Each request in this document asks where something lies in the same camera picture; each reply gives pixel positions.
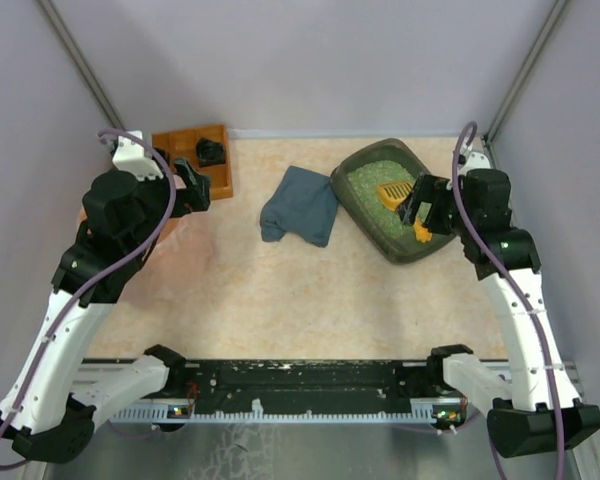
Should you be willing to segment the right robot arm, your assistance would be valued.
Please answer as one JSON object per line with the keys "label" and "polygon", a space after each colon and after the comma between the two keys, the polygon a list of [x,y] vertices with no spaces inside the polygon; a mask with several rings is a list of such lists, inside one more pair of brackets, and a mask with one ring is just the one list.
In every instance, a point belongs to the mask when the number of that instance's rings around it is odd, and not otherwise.
{"label": "right robot arm", "polygon": [[564,452],[600,430],[600,409],[583,402],[559,353],[546,311],[541,263],[530,233],[511,223],[511,184],[502,171],[478,168],[453,180],[420,175],[399,206],[400,219],[434,234],[457,235],[487,292],[507,351],[500,378],[468,347],[432,350],[437,383],[466,397],[487,420],[505,458]]}

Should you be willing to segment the yellow litter scoop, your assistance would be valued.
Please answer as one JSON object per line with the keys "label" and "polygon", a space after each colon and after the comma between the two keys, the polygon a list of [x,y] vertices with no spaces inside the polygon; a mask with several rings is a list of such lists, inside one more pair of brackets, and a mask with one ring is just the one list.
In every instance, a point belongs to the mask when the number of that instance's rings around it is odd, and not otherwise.
{"label": "yellow litter scoop", "polygon": [[[412,184],[407,181],[390,181],[376,186],[376,195],[381,204],[388,210],[396,213],[398,205],[411,193]],[[424,227],[419,218],[413,225],[415,238],[420,243],[428,243],[433,239],[433,234]]]}

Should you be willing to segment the dark green litter box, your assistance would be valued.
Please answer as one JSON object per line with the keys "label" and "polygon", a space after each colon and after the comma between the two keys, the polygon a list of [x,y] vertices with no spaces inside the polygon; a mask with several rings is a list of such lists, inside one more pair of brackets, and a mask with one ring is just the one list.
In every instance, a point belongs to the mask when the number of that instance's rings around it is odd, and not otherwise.
{"label": "dark green litter box", "polygon": [[383,257],[396,265],[421,260],[448,245],[450,236],[424,228],[429,205],[423,203],[414,224],[405,224],[399,206],[415,181],[429,170],[397,139],[385,139],[346,158],[330,176],[331,188]]}

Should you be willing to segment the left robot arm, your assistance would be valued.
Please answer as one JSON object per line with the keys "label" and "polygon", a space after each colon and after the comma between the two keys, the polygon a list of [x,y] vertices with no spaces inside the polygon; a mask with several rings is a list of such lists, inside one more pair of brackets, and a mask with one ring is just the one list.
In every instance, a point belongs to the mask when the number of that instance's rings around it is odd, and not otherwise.
{"label": "left robot arm", "polygon": [[207,210],[210,186],[184,158],[161,178],[139,180],[111,169],[92,182],[82,199],[86,217],[53,276],[40,332],[0,402],[0,439],[11,441],[23,462],[67,463],[126,406],[184,390],[186,360],[162,345],[92,387],[72,384],[95,333],[145,266],[167,221]]}

